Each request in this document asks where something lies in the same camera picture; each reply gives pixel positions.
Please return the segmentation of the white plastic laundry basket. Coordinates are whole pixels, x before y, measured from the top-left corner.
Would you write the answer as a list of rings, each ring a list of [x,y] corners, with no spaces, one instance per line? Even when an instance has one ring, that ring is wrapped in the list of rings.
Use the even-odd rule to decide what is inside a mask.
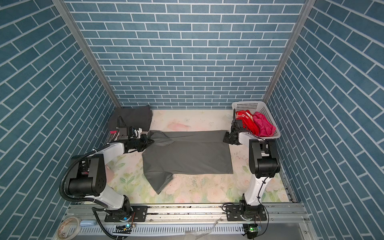
[[[266,117],[266,119],[268,120],[268,122],[276,128],[274,134],[271,137],[266,137],[265,139],[267,139],[267,140],[278,139],[281,136],[281,132],[280,132],[271,112],[269,111],[266,103],[264,103],[262,101],[234,102],[234,103],[232,103],[232,109],[236,110],[236,111],[249,110],[251,114],[254,114],[256,112],[263,114]]]

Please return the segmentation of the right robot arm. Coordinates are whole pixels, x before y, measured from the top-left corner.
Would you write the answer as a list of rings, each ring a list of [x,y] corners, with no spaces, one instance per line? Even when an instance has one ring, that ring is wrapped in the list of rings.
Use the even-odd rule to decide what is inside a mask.
[[[262,196],[268,182],[281,170],[277,145],[274,139],[266,140],[243,127],[241,120],[233,120],[231,130],[225,133],[223,142],[244,145],[249,149],[251,183],[239,202],[240,215],[249,219],[265,214]]]

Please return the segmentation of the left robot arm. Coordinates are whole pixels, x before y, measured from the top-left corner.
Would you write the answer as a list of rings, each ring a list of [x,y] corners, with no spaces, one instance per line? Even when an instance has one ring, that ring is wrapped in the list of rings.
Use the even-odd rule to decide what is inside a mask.
[[[110,143],[72,157],[60,182],[61,197],[69,202],[93,202],[101,206],[102,211],[126,221],[133,209],[128,197],[108,186],[106,165],[123,154],[143,152],[153,143],[141,128],[120,128]]]

